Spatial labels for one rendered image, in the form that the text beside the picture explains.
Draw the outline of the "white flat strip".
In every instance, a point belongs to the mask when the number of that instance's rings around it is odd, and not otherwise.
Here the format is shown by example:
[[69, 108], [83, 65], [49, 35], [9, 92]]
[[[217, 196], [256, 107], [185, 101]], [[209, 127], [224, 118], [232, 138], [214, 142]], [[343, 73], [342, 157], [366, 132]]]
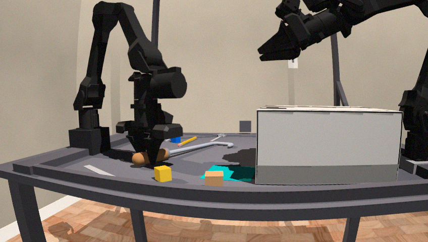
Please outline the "white flat strip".
[[93, 171], [93, 172], [96, 172], [96, 173], [98, 173], [98, 174], [104, 174], [104, 175], [111, 175], [111, 176], [114, 176], [114, 175], [112, 175], [112, 174], [109, 174], [109, 173], [107, 173], [107, 172], [105, 172], [105, 171], [102, 171], [102, 170], [100, 170], [100, 169], [98, 169], [98, 168], [96, 168], [96, 167], [93, 167], [93, 166], [91, 166], [91, 165], [86, 165], [86, 166], [83, 166], [83, 167], [85, 167], [85, 168], [87, 168], [87, 169], [89, 169], [89, 170], [91, 170], [91, 171]]

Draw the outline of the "blue cube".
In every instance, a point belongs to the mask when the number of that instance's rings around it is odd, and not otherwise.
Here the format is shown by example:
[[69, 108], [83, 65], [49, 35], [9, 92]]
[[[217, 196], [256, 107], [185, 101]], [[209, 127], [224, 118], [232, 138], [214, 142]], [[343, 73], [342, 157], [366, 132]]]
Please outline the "blue cube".
[[178, 138], [172, 138], [171, 142], [172, 143], [179, 143], [179, 142], [181, 142], [181, 139], [180, 139], [180, 137], [178, 137]]

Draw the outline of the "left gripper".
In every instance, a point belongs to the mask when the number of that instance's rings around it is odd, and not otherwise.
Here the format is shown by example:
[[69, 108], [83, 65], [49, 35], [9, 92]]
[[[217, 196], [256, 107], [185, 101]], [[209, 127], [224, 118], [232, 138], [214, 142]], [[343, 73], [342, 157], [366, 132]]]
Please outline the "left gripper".
[[278, 32], [257, 51], [263, 54], [259, 57], [261, 61], [293, 60], [299, 57], [301, 50], [326, 37], [326, 29], [318, 16], [310, 14], [302, 21], [298, 14], [290, 13], [281, 20]]

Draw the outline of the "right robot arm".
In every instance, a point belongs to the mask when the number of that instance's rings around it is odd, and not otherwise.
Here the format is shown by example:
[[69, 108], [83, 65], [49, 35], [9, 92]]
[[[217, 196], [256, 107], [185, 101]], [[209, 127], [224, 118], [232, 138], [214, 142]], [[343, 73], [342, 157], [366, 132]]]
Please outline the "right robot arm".
[[78, 110], [79, 114], [77, 130], [101, 128], [98, 109], [102, 109], [106, 88], [101, 80], [102, 67], [110, 32], [118, 21], [129, 44], [130, 66], [140, 71], [134, 72], [128, 79], [134, 82], [134, 99], [182, 98], [186, 93], [187, 82], [181, 73], [181, 67], [166, 66], [161, 52], [145, 36], [134, 8], [122, 2], [100, 1], [93, 8], [92, 22], [95, 31], [86, 77], [80, 83], [73, 103], [74, 110]]

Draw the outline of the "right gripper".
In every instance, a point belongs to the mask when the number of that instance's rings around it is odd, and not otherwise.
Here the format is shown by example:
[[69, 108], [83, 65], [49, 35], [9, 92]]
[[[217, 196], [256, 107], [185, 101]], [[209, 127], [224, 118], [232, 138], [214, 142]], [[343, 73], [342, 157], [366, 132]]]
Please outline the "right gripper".
[[126, 138], [136, 153], [147, 151], [150, 164], [155, 165], [161, 143], [165, 139], [183, 136], [183, 128], [172, 123], [158, 125], [157, 108], [161, 103], [157, 103], [157, 99], [134, 100], [130, 107], [134, 108], [134, 120], [118, 122], [116, 133], [128, 131]]

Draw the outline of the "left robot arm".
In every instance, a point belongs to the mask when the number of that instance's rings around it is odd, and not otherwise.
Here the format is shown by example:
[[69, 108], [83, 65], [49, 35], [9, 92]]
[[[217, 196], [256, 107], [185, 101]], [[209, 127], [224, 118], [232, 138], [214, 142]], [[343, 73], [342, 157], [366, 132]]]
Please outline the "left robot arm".
[[[372, 16], [416, 5], [428, 18], [428, 0], [303, 0], [309, 11], [322, 21], [327, 37], [341, 31], [344, 38], [351, 34], [351, 28]], [[339, 6], [339, 4], [342, 6]], [[302, 21], [309, 18], [299, 9], [300, 0], [282, 0], [275, 14], [283, 17], [295, 13]], [[327, 9], [326, 9], [327, 8]], [[326, 10], [324, 10], [326, 9]], [[322, 11], [324, 10], [324, 11]], [[321, 11], [321, 12], [320, 12]], [[403, 124], [407, 132], [405, 150], [402, 156], [414, 161], [428, 161], [428, 48], [412, 90], [405, 90], [399, 111], [403, 111]]]

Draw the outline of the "yellow cube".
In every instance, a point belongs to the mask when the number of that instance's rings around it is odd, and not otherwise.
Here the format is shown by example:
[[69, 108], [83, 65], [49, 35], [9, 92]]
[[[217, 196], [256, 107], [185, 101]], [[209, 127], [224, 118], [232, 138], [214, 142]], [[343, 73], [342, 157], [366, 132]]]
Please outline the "yellow cube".
[[171, 168], [167, 166], [154, 167], [155, 180], [159, 182], [167, 182], [172, 180]]

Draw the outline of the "tan cardboard-coloured block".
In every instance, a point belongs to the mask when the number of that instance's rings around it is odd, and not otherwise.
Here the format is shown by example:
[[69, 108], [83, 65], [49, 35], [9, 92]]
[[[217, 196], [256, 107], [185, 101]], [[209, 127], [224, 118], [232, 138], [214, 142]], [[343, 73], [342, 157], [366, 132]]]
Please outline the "tan cardboard-coloured block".
[[224, 186], [223, 171], [206, 171], [205, 186]]

